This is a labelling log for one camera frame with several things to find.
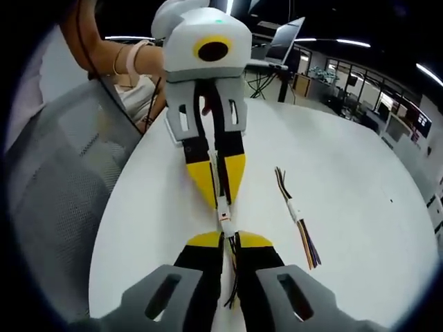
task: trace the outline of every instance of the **laptop screen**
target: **laptop screen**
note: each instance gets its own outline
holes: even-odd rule
[[[266,54],[266,60],[284,64],[304,20],[305,18],[302,17],[277,29]]]

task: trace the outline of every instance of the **ceiling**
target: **ceiling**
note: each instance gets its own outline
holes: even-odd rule
[[[224,9],[227,0],[211,0]],[[125,0],[105,4],[98,15],[103,35],[150,35],[150,24],[162,0]],[[232,15],[250,25],[248,13],[251,0],[234,0]],[[443,87],[416,68],[425,65],[443,78],[443,40],[437,9],[438,2],[430,0],[260,0],[253,13],[258,18],[285,24],[298,17],[306,17],[298,37],[351,39],[366,42],[371,48],[315,41],[304,43],[331,57],[346,59],[373,68],[411,91],[426,94],[443,113]]]

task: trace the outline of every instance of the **yellow circular camera ring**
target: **yellow circular camera ring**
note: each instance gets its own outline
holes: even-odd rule
[[[194,45],[194,56],[205,62],[223,59],[232,46],[229,38],[223,35],[209,35],[197,41]]]

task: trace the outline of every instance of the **white round table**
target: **white round table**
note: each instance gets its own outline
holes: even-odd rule
[[[246,169],[233,206],[237,228],[270,239],[286,264],[328,287],[355,319],[393,326],[420,299],[439,264],[433,226],[409,173],[359,124],[290,104],[247,103]],[[164,116],[131,155],[103,215],[89,278],[92,317],[117,308],[123,292],[161,264],[173,264],[188,239],[217,229]],[[212,118],[203,122],[211,144]],[[275,166],[287,171],[287,189],[322,260],[314,270]],[[245,331],[241,310],[222,307],[231,290],[227,257],[221,284],[212,331]]]

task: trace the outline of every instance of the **office floor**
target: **office floor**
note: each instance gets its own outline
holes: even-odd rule
[[[246,80],[247,81],[253,81],[256,79],[256,76],[254,73],[247,73],[246,74]],[[278,93],[280,91],[280,80],[278,78],[275,78],[264,90],[263,95],[266,98],[266,100],[278,100]],[[251,83],[251,85],[255,88],[256,83]],[[254,90],[248,85],[244,85],[244,96],[250,97],[254,93]],[[286,93],[286,98],[284,99],[284,102],[287,104],[293,104],[294,103],[294,95],[291,92],[291,88],[288,86],[288,90]],[[310,109],[316,109],[325,113],[336,115],[328,106],[322,104],[321,102],[318,102],[316,100],[309,100],[304,97],[300,97],[299,95],[295,96],[295,105],[302,106],[302,107],[309,107]]]

